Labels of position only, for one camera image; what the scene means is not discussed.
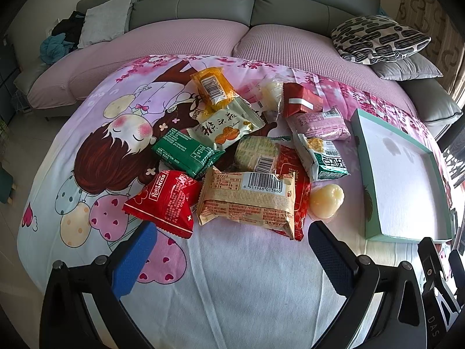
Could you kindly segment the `jelly cup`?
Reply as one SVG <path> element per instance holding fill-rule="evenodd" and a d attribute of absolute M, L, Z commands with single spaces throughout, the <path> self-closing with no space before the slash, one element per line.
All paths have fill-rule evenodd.
<path fill-rule="evenodd" d="M 330 219 L 344 202 L 344 190 L 338 184 L 327 184 L 310 193 L 309 209 L 319 219 Z"/>

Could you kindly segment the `red Rossi snack packet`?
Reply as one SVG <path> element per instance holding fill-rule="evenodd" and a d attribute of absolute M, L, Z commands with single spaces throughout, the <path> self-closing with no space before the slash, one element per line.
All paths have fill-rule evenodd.
<path fill-rule="evenodd" d="M 189 239 L 193 234 L 192 207 L 198 202 L 203 183 L 177 170 L 163 170 L 122 210 L 158 229 Z"/>

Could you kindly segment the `green white corn packet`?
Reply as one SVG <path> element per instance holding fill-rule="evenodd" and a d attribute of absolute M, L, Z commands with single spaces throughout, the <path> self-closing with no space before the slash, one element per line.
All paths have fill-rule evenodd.
<path fill-rule="evenodd" d="M 339 151 L 331 141 L 292 134 L 293 145 L 311 182 L 337 180 L 350 175 Z"/>

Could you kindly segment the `beige barcode snack packet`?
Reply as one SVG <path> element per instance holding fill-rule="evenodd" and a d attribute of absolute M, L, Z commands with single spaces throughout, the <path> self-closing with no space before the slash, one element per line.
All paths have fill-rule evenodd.
<path fill-rule="evenodd" d="M 296 174 L 207 170 L 196 213 L 204 226 L 215 218 L 283 232 L 296 238 Z"/>

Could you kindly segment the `red gold cake packet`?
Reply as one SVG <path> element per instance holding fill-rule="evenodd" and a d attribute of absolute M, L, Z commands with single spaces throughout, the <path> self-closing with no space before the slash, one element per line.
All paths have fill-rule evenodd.
<path fill-rule="evenodd" d="M 296 151 L 283 144 L 278 144 L 278 149 L 279 152 L 273 172 L 277 175 L 289 172 L 295 173 L 295 239 L 301 241 L 304 237 L 303 226 L 307 215 L 311 183 Z"/>

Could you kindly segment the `green snack packet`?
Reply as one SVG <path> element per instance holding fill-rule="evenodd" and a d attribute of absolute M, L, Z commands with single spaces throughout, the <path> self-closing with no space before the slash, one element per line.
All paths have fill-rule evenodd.
<path fill-rule="evenodd" d="M 172 169 L 185 172 L 193 179 L 201 178 L 225 153 L 207 147 L 176 129 L 170 129 L 152 150 Z"/>

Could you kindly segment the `pink snack packet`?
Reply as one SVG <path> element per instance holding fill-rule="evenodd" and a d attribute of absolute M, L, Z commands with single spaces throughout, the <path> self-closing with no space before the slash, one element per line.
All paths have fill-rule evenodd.
<path fill-rule="evenodd" d="M 297 113 L 286 119 L 290 129 L 308 138 L 322 140 L 346 140 L 351 134 L 344 119 L 338 110 L 319 113 Z"/>

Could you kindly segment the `round rice cracker packet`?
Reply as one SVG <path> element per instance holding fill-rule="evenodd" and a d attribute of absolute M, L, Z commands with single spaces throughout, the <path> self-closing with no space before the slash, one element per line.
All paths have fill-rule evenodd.
<path fill-rule="evenodd" d="M 234 165 L 243 172 L 275 172 L 281 147 L 290 143 L 289 136 L 245 136 L 238 143 Z"/>

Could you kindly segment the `white orange snack packet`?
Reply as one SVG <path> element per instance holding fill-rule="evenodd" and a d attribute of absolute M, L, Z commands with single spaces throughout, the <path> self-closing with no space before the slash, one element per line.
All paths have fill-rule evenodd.
<path fill-rule="evenodd" d="M 214 150 L 225 150 L 243 136 L 265 126 L 263 119 L 241 97 L 234 99 L 187 133 Z"/>

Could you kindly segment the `teal rimmed white tray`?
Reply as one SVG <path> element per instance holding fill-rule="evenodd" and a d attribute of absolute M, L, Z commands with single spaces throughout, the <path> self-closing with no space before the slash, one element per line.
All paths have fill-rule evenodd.
<path fill-rule="evenodd" d="M 381 118 L 351 118 L 365 199 L 365 237 L 394 243 L 453 238 L 451 209 L 434 153 Z"/>

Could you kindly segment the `cartoon print pink tablecloth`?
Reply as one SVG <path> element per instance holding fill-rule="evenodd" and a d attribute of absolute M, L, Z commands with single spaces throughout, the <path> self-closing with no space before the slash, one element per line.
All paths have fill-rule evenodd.
<path fill-rule="evenodd" d="M 252 108 L 252 83 L 272 77 L 299 83 L 336 106 L 382 118 L 435 155 L 434 136 L 378 92 L 340 78 L 231 57 L 149 55 L 118 67 L 85 93 L 55 137 L 33 181 L 17 248 L 29 277 L 44 290 L 54 261 L 70 266 L 110 254 L 140 223 L 122 210 L 164 169 L 152 145 L 169 129 L 202 119 L 192 74 L 219 66 Z M 156 348 L 309 348 L 343 299 L 332 289 L 306 240 L 217 218 L 184 239 L 161 232 L 126 310 Z"/>

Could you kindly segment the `pink sofa seat cover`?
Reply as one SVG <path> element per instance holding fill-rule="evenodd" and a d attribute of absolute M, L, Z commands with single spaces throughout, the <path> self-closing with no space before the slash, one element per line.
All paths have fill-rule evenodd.
<path fill-rule="evenodd" d="M 366 65 L 345 61 L 331 39 L 278 24 L 248 28 L 233 21 L 182 19 L 144 25 L 111 42 L 73 51 L 43 72 L 27 94 L 36 110 L 60 109 L 86 99 L 122 65 L 152 54 L 233 56 L 286 65 L 367 91 L 416 115 L 407 93 Z"/>

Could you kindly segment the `red white striped packet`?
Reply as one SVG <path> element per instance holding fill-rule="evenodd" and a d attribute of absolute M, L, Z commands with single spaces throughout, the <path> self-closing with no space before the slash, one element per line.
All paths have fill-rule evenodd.
<path fill-rule="evenodd" d="M 323 99 L 297 83 L 283 84 L 283 103 L 282 114 L 285 118 L 297 113 L 319 113 L 323 110 Z"/>

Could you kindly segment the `clear wrapped white pastry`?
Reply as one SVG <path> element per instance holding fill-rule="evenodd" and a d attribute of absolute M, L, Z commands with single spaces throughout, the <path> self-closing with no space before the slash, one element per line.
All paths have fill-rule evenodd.
<path fill-rule="evenodd" d="M 277 79 L 264 79 L 259 83 L 259 91 L 262 96 L 261 102 L 266 110 L 280 111 L 280 103 L 284 92 L 283 84 L 281 80 Z"/>

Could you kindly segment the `teal cloth pile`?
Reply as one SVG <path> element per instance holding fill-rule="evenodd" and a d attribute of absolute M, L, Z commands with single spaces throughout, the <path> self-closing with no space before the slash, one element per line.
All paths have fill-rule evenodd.
<path fill-rule="evenodd" d="M 53 65 L 69 54 L 75 47 L 74 42 L 65 39 L 65 34 L 51 35 L 40 45 L 40 59 L 47 65 Z"/>

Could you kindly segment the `black white patterned pillow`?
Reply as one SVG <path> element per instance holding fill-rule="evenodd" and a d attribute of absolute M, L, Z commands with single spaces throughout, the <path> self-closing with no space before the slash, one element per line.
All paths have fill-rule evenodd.
<path fill-rule="evenodd" d="M 428 35 L 382 15 L 348 19 L 332 30 L 331 39 L 345 61 L 363 65 L 409 58 L 431 41 Z"/>

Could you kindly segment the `grey green sofa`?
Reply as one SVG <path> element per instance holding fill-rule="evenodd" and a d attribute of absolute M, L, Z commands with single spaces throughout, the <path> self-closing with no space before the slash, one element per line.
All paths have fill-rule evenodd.
<path fill-rule="evenodd" d="M 80 0 L 73 4 L 73 9 L 86 15 L 90 8 L 107 1 Z M 237 22 L 250 29 L 260 24 L 284 25 L 330 39 L 332 29 L 338 24 L 350 18 L 373 15 L 380 5 L 381 0 L 133 0 L 127 32 L 162 21 L 212 19 Z M 395 82 L 412 100 L 416 116 L 434 135 L 464 115 L 436 80 Z M 73 106 L 41 111 L 52 117 L 69 116 L 82 101 Z"/>

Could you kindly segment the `light grey pillow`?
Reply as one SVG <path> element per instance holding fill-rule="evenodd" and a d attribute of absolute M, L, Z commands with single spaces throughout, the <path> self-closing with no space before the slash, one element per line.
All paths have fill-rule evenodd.
<path fill-rule="evenodd" d="M 110 42 L 128 30 L 133 0 L 109 0 L 90 8 L 85 15 L 78 48 Z"/>

